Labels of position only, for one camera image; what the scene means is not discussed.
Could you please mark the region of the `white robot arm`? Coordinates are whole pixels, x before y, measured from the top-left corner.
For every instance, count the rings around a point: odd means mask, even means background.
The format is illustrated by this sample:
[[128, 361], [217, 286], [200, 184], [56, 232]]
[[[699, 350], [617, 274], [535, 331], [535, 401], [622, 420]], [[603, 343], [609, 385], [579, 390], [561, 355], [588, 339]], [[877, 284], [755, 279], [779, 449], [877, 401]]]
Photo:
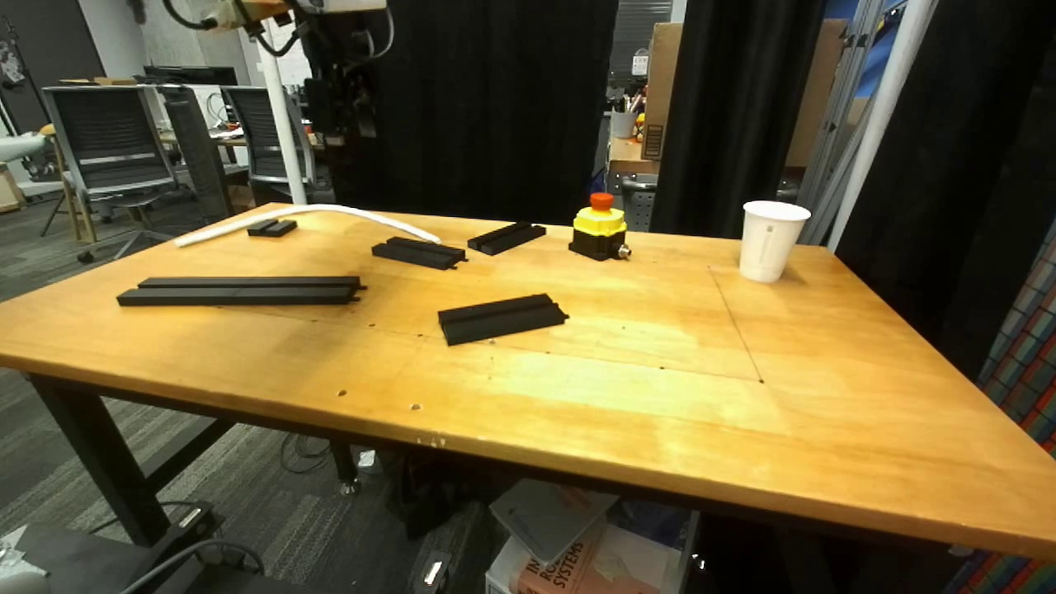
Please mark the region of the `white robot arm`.
[[246, 31], [263, 51], [263, 23], [290, 23], [343, 12], [380, 12], [387, 0], [204, 0], [199, 12], [185, 12], [177, 0], [162, 0], [164, 12], [185, 31]]

